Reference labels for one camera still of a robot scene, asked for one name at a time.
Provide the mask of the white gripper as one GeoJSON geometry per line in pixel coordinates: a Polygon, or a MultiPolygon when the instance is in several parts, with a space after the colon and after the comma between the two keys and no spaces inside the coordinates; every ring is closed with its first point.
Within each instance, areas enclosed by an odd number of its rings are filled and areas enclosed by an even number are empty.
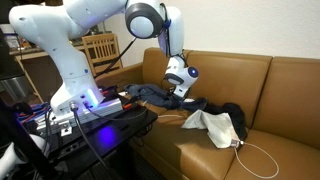
{"type": "Polygon", "coordinates": [[[173,94],[182,99],[185,99],[188,91],[189,91],[189,88],[187,86],[177,85],[173,91],[173,94]]]}

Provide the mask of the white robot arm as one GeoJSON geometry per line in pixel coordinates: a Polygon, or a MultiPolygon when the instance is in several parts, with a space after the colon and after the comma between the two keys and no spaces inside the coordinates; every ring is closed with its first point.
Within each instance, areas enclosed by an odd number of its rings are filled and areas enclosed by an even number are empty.
{"type": "Polygon", "coordinates": [[[115,14],[125,15],[126,28],[138,39],[156,38],[169,57],[165,79],[183,98],[198,79],[198,71],[186,65],[183,54],[184,24],[181,11],[159,0],[64,0],[60,6],[21,5],[9,12],[16,33],[38,45],[54,61],[62,85],[53,95],[53,114],[71,113],[70,104],[80,109],[96,108],[103,101],[86,56],[70,41],[115,14]]]}

